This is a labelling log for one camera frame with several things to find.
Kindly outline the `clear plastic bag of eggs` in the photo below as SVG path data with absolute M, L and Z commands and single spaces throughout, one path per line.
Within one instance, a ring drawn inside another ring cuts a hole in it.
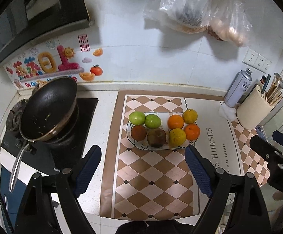
M 245 0 L 211 0 L 207 32 L 219 41 L 247 47 L 253 27 L 246 14 Z

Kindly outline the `green apple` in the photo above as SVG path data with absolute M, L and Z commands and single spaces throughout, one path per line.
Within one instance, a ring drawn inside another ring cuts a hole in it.
M 157 129 L 161 126 L 161 119 L 155 114 L 149 114 L 145 118 L 145 126 L 149 129 Z
M 129 121 L 134 126 L 143 125 L 145 122 L 146 116 L 143 112 L 135 111 L 129 115 Z

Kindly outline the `utensils in holder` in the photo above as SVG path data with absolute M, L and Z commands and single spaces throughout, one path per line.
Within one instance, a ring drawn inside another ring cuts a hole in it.
M 283 89 L 283 79 L 278 73 L 274 73 L 274 78 L 272 84 L 268 91 L 265 91 L 267 84 L 270 81 L 270 75 L 267 76 L 267 79 L 262 87 L 259 90 L 261 97 L 270 105 L 275 106 L 277 102 L 282 98 L 282 89 Z

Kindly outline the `reddish brown persimmon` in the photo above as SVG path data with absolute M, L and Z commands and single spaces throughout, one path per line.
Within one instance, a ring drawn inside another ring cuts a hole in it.
M 136 125 L 131 129 L 131 137 L 135 141 L 142 141 L 146 138 L 146 136 L 147 130 L 143 125 Z

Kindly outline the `clear plastic bag dark contents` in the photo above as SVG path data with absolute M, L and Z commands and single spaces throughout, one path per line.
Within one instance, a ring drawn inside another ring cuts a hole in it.
M 177 32 L 205 32 L 211 18 L 211 0 L 152 0 L 143 17 Z

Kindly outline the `dark red apple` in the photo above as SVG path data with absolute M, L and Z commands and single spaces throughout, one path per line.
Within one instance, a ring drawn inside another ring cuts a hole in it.
M 153 129 L 148 133 L 147 141 L 149 146 L 160 148 L 166 144 L 166 132 L 159 128 Z

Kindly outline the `yellow lemon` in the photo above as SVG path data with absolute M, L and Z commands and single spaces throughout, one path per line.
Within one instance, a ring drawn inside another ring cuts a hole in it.
M 170 148 L 181 146 L 187 140 L 186 133 L 181 128 L 174 128 L 168 134 L 168 141 Z
M 194 124 L 198 119 L 198 114 L 193 109 L 187 109 L 182 115 L 186 124 Z

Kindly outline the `cream utensil holder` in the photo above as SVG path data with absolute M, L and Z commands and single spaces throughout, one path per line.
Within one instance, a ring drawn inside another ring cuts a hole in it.
M 256 85 L 243 103 L 237 108 L 239 123 L 247 130 L 254 129 L 273 109 L 262 97 L 261 87 Z

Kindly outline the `white wall socket panel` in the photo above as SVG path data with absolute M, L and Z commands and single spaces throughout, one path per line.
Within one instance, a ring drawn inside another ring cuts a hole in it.
M 243 63 L 265 74 L 268 72 L 269 67 L 272 64 L 270 60 L 251 48 L 247 50 L 246 55 L 243 58 Z

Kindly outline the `white crumpled cloth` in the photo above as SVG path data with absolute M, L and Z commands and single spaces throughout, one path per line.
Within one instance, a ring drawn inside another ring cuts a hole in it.
M 236 108 L 228 107 L 226 104 L 221 104 L 219 107 L 219 116 L 228 121 L 235 121 L 237 119 Z

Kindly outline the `black gas stove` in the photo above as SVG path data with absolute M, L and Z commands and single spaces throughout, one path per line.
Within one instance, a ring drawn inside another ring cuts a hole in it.
M 78 98 L 67 128 L 47 142 L 36 142 L 24 152 L 21 162 L 47 175 L 72 168 L 82 157 L 97 98 Z

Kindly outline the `colourful fruit wall sticker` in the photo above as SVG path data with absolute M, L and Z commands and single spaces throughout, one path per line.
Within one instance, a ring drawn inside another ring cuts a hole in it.
M 18 90 L 42 86 L 58 77 L 69 77 L 76 83 L 93 82 L 103 74 L 98 64 L 102 55 L 102 48 L 92 50 L 87 35 L 80 34 L 75 48 L 58 38 L 50 39 L 17 55 L 4 68 Z

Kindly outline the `orange mandarin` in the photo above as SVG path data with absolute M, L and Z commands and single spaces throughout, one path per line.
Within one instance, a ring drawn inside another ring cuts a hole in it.
M 182 129 L 184 126 L 184 119 L 180 115 L 171 115 L 167 120 L 167 125 L 170 130 Z
M 184 131 L 189 141 L 195 141 L 200 136 L 200 128 L 197 124 L 188 124 Z

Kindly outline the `floral white glass plate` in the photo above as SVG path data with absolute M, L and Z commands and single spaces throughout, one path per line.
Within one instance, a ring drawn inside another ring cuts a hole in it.
M 179 149 L 182 149 L 182 148 L 186 148 L 189 145 L 195 145 L 196 144 L 197 139 L 193 140 L 193 141 L 189 141 L 188 139 L 186 139 L 185 142 L 180 146 L 170 146 L 170 144 L 169 144 L 168 136 L 169 136 L 170 129 L 168 128 L 167 121 L 168 121 L 169 117 L 172 116 L 172 115 L 182 116 L 182 114 L 183 114 L 182 112 L 180 112 L 180 113 L 178 113 L 178 112 L 176 112 L 176 113 L 173 113 L 173 112 L 169 112 L 169 113 L 147 112 L 147 113 L 145 113 L 146 116 L 149 115 L 149 114 L 154 114 L 161 119 L 161 125 L 159 126 L 159 128 L 162 129 L 166 133 L 166 143 L 162 147 L 152 147 L 148 144 L 147 138 L 143 139 L 142 141 L 136 141 L 131 136 L 131 130 L 133 128 L 133 124 L 130 121 L 128 121 L 128 123 L 126 124 L 127 139 L 136 148 L 138 148 L 140 150 L 147 150 L 147 151 L 179 150 Z

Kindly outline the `blue cabinet front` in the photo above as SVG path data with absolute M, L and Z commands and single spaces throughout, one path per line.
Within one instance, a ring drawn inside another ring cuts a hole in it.
M 22 181 L 17 180 L 14 190 L 9 192 L 10 176 L 11 173 L 4 166 L 2 166 L 0 174 L 0 192 L 5 202 L 6 210 L 12 226 L 14 227 L 19 206 L 26 190 L 26 185 Z

